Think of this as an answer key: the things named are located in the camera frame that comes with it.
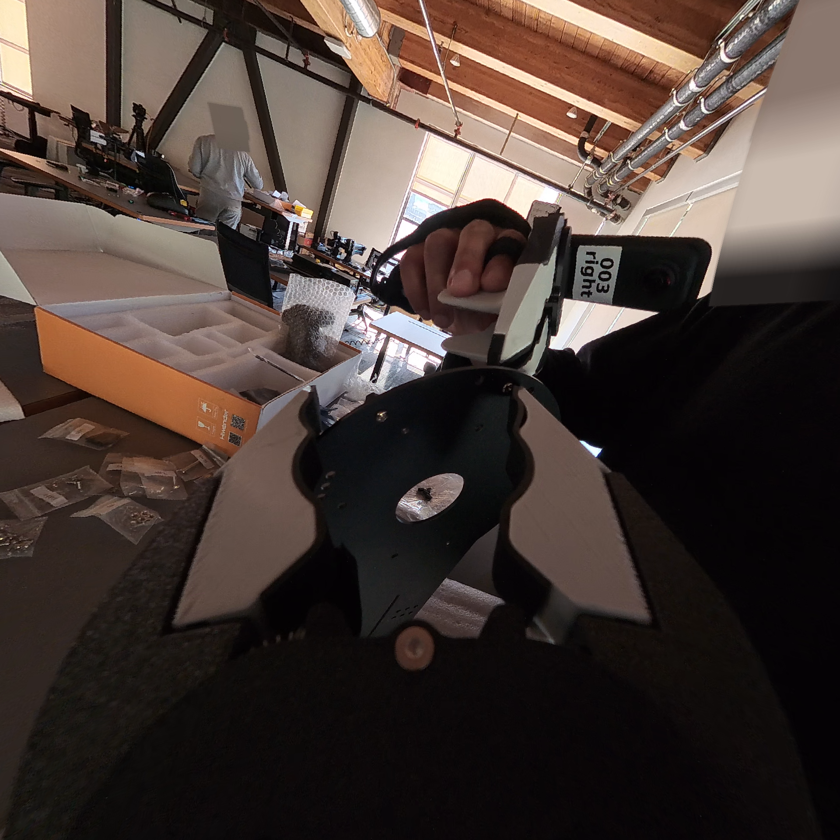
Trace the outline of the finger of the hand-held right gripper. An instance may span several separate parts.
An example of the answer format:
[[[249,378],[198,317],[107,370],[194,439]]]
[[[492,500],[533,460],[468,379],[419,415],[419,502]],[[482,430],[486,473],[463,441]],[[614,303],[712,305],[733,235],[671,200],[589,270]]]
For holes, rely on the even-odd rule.
[[[557,333],[566,226],[535,226],[501,301],[493,334],[494,364],[540,364]]]

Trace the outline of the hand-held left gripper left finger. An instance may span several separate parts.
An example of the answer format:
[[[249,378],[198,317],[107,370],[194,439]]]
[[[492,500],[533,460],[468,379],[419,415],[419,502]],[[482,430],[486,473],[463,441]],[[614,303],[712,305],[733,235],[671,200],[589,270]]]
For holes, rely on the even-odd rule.
[[[271,627],[261,596],[309,550],[317,514],[293,476],[319,400],[305,387],[225,466],[173,618],[174,627],[245,619]]]

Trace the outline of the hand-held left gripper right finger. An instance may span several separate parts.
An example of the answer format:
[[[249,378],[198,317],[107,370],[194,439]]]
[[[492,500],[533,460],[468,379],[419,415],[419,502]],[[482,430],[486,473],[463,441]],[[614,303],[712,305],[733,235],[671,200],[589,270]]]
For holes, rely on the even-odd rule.
[[[500,522],[498,593],[554,644],[581,615],[651,624],[606,471],[528,391],[518,388],[516,402],[526,468]]]

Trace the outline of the black metal base plate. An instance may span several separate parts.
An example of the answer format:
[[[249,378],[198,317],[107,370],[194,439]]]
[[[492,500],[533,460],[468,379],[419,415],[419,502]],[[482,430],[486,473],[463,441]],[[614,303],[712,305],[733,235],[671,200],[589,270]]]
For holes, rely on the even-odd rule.
[[[378,395],[318,438],[330,536],[358,569],[362,637],[410,621],[498,525],[516,486],[508,460],[518,386],[560,417],[549,390],[530,376],[461,367]],[[442,474],[463,479],[457,498],[430,519],[400,521],[400,499]]]

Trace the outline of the long wooden desk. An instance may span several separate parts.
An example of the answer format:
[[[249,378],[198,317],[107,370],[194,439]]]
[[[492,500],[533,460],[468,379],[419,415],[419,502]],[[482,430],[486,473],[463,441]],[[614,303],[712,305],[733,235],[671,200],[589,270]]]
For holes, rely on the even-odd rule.
[[[69,188],[93,201],[104,205],[120,214],[141,219],[154,224],[179,227],[189,231],[212,231],[213,224],[187,217],[166,209],[152,207],[144,196],[134,196],[124,189],[108,181],[91,179],[81,175],[76,166],[62,171],[59,167],[32,155],[22,154],[11,150],[1,150],[2,161],[22,166],[32,172],[38,172],[49,177],[57,184]]]

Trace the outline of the person's right hand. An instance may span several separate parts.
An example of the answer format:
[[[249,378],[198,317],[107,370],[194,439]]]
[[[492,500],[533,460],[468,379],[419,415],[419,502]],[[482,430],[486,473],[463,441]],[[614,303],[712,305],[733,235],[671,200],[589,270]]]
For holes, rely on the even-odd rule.
[[[405,297],[415,313],[455,335],[477,333],[491,325],[492,314],[447,307],[438,295],[444,290],[457,297],[504,291],[516,260],[497,255],[485,265],[485,257],[493,243],[505,237],[526,242],[515,229],[475,220],[461,229],[436,230],[422,244],[409,248],[400,270]]]

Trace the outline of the white table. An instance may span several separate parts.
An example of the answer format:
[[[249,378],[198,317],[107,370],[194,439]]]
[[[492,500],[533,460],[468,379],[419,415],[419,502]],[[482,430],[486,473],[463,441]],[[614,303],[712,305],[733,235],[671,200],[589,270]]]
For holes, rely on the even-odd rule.
[[[444,332],[428,327],[421,320],[414,320],[399,312],[392,312],[371,322],[371,328],[384,336],[384,342],[378,353],[371,373],[371,383],[376,383],[385,362],[386,350],[390,340],[425,352],[442,362],[446,351],[443,342],[448,337]]]

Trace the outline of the white foam sheet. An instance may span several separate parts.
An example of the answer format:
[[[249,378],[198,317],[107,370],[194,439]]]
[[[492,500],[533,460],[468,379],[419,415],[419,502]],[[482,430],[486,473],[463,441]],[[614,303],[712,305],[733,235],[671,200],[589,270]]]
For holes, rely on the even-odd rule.
[[[419,500],[416,487],[432,487],[431,502]],[[449,508],[464,487],[453,473],[430,476],[412,487],[397,503],[395,514],[403,523],[434,518]],[[465,553],[413,619],[431,624],[449,637],[477,637],[491,611],[501,603],[492,581],[492,561],[498,527],[488,531]]]

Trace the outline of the person's black top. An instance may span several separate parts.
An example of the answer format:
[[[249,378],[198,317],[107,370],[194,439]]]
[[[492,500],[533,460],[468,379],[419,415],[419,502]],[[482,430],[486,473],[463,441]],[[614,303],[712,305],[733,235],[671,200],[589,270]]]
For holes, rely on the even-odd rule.
[[[704,297],[551,350],[538,378],[739,615],[838,838],[838,302]]]

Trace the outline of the ceiling pipe bundle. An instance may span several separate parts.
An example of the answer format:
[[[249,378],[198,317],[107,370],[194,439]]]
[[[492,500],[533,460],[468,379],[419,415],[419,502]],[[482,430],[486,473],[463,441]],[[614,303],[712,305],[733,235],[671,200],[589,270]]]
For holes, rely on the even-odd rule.
[[[668,161],[703,137],[717,132],[742,110],[757,102],[764,90],[736,107],[735,98],[770,70],[778,59],[788,29],[760,50],[753,47],[792,16],[797,1],[747,2],[710,47],[699,66],[672,89],[669,99],[639,129],[599,157],[596,145],[609,122],[595,130],[598,117],[588,118],[577,153],[587,173],[580,188],[568,194],[609,221],[620,221],[630,207],[630,186],[653,175]]]

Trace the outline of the orange white cardboard box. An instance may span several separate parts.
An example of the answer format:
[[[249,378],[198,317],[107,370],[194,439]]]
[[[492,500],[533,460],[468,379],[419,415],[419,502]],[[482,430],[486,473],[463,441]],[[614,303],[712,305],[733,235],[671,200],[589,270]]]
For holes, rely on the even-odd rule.
[[[358,370],[280,352],[280,315],[227,288],[217,247],[84,204],[1,195],[1,291],[35,304],[45,372],[232,455],[305,385],[331,403]]]

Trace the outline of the pile of small hardware bags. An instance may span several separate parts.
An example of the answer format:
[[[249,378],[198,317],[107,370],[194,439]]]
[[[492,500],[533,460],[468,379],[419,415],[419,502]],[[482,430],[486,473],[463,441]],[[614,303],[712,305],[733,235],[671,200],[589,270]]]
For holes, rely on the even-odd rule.
[[[104,454],[99,469],[84,466],[55,478],[4,490],[2,502],[13,516],[1,521],[2,559],[28,558],[46,525],[47,515],[81,501],[91,504],[73,514],[96,518],[133,544],[157,524],[162,515],[140,499],[183,501],[187,484],[214,476],[228,461],[214,444],[193,446],[166,458],[118,450],[129,435],[86,418],[71,418],[52,427],[42,438],[55,439]]]

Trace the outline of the bubble wrap bundle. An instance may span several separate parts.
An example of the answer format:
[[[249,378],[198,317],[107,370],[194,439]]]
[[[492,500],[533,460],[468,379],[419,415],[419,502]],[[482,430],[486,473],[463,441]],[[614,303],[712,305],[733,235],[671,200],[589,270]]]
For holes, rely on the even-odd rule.
[[[349,286],[292,273],[280,312],[279,353],[310,370],[328,370],[354,301]]]

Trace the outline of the paned window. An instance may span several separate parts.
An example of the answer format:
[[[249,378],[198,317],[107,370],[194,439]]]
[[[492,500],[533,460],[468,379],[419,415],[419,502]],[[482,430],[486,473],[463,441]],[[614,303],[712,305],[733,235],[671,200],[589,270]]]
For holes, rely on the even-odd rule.
[[[25,1],[1,1],[1,84],[18,96],[33,98]]]

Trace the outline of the silver air duct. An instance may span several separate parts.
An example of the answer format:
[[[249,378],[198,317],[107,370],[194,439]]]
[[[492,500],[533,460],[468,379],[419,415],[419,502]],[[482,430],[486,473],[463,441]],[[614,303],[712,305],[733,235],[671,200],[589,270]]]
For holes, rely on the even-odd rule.
[[[368,39],[378,35],[382,16],[375,1],[342,0],[341,4],[360,37]]]

